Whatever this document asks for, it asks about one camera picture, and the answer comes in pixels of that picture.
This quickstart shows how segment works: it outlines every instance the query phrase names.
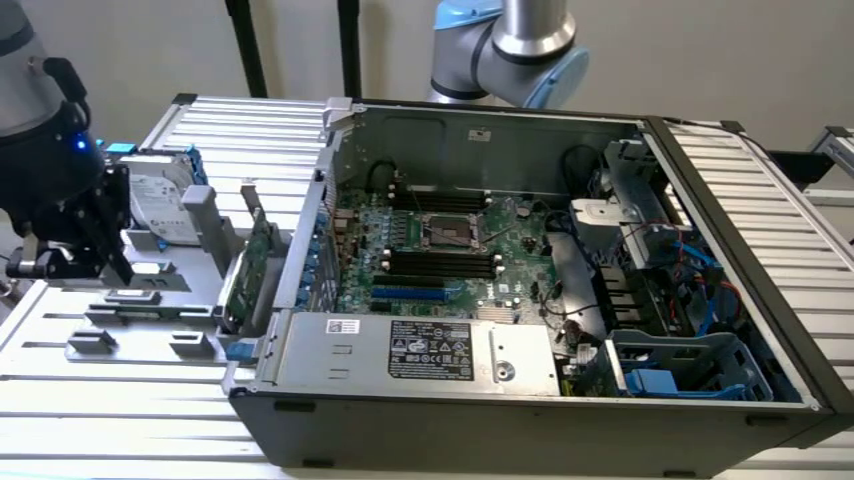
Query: black pole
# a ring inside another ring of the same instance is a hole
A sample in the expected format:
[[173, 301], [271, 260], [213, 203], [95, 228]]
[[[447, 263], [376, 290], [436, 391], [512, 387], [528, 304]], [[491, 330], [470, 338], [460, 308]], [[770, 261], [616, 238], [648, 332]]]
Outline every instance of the black pole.
[[240, 49], [240, 61], [243, 62], [243, 73], [249, 87], [249, 95], [256, 98], [267, 98], [267, 81], [264, 80], [261, 55], [257, 51], [249, 0], [225, 0], [225, 9], [231, 17], [231, 24], [235, 27], [235, 37], [237, 39], [237, 48]]
[[359, 58], [359, 0], [337, 0], [337, 32], [341, 39], [344, 96], [361, 98], [361, 60]]

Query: chip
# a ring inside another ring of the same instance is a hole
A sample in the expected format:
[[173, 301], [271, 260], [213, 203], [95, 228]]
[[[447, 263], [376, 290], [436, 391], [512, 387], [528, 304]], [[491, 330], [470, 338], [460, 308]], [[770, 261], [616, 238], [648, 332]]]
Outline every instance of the chip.
[[471, 223], [467, 218], [432, 217], [428, 233], [431, 245], [458, 247], [471, 245]]

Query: blue pcie slot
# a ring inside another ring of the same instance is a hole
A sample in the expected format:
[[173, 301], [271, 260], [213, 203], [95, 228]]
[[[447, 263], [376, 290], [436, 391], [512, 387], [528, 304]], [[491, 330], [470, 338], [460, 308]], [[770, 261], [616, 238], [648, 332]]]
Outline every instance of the blue pcie slot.
[[372, 288], [371, 297], [398, 300], [446, 300], [446, 291], [438, 288]]

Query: green circuit board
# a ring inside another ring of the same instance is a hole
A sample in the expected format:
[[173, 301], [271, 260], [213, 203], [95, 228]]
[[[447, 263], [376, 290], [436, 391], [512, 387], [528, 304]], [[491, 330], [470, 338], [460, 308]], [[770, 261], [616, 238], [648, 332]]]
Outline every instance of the green circuit board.
[[272, 226], [267, 222], [264, 210], [253, 212], [252, 233], [245, 242], [245, 250], [237, 266], [232, 290], [225, 303], [232, 322], [241, 325], [251, 317], [257, 303], [257, 295], [267, 272], [267, 257], [272, 244]]
[[[478, 213], [459, 214], [398, 210], [384, 198], [360, 190], [340, 192], [336, 239], [341, 288], [336, 312], [446, 318], [512, 318], [515, 323], [542, 324], [531, 285], [543, 293], [556, 281], [551, 256], [543, 252], [546, 211], [532, 211], [522, 197], [494, 196]], [[395, 252], [500, 255], [503, 272], [495, 279], [443, 278], [447, 298], [378, 300], [374, 277], [384, 275], [387, 249]], [[387, 312], [372, 302], [391, 304]]]

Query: power supply label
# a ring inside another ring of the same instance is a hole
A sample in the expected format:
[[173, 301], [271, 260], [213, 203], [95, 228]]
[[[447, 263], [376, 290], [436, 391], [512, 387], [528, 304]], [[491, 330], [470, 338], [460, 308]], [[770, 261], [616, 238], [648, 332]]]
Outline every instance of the power supply label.
[[395, 378], [471, 382], [471, 325], [392, 320], [388, 374]]

